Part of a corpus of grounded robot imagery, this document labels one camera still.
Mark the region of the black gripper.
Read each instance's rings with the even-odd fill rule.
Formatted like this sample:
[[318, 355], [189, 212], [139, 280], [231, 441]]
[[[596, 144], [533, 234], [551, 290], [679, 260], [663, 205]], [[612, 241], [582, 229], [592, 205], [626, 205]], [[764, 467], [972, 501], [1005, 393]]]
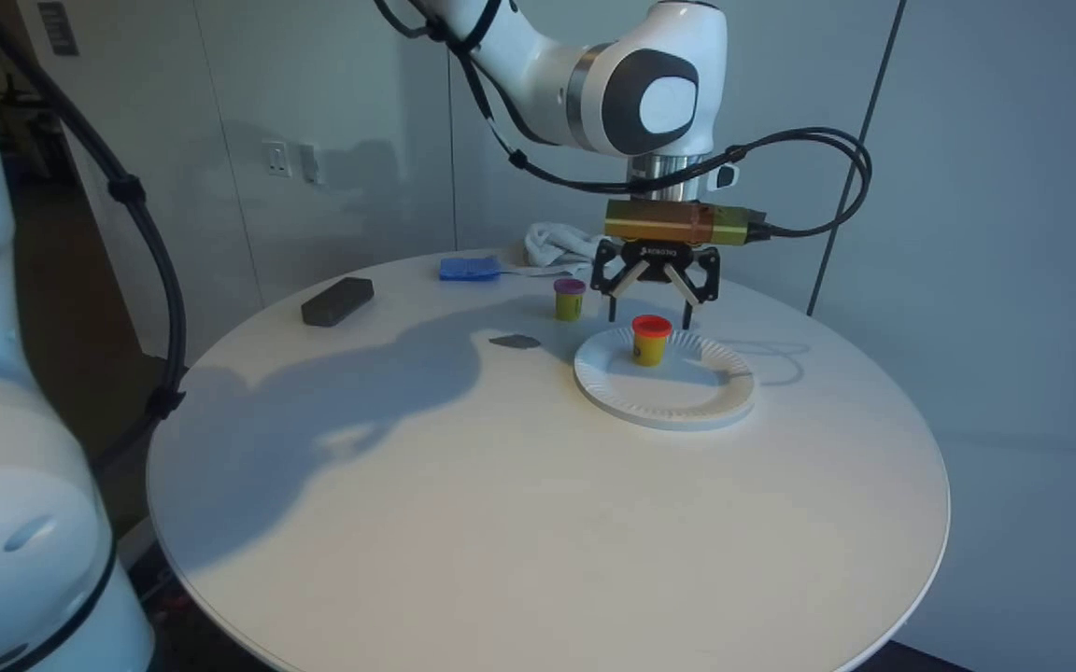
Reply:
[[603, 298], [603, 322], [616, 322], [631, 285], [671, 285], [683, 298], [679, 323], [689, 328], [696, 314], [722, 290], [722, 253], [712, 247], [600, 239], [591, 286]]

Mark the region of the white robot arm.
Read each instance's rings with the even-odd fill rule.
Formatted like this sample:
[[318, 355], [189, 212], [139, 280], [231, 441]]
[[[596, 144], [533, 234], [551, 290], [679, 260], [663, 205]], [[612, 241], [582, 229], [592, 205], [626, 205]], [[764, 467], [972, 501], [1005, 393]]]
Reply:
[[[412, 5], [528, 136], [626, 158], [631, 195], [687, 195], [702, 176], [728, 62], [711, 0], [656, 0], [591, 49], [536, 34], [516, 0]], [[154, 633], [89, 463], [22, 355], [12, 239], [0, 166], [0, 672], [146, 672]]]

